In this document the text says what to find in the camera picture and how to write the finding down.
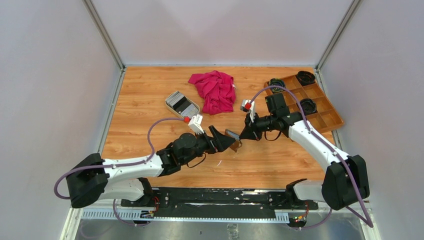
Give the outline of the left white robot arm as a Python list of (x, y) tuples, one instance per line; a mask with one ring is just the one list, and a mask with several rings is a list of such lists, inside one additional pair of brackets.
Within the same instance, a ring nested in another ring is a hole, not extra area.
[(195, 158), (222, 153), (236, 140), (209, 126), (206, 133), (183, 133), (153, 155), (106, 159), (92, 153), (66, 176), (71, 207), (85, 208), (98, 200), (122, 199), (149, 206), (153, 193), (148, 178), (163, 177), (181, 170)]

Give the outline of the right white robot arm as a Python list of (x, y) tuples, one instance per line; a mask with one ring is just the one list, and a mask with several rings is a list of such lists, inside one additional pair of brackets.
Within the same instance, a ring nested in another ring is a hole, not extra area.
[(290, 112), (281, 94), (269, 95), (265, 102), (269, 115), (260, 117), (254, 102), (242, 101), (246, 118), (239, 138), (259, 141), (264, 133), (278, 131), (303, 147), (325, 171), (322, 182), (302, 178), (286, 186), (285, 201), (290, 208), (298, 209), (311, 200), (340, 210), (369, 197), (367, 166), (360, 155), (349, 155), (324, 139), (301, 112)]

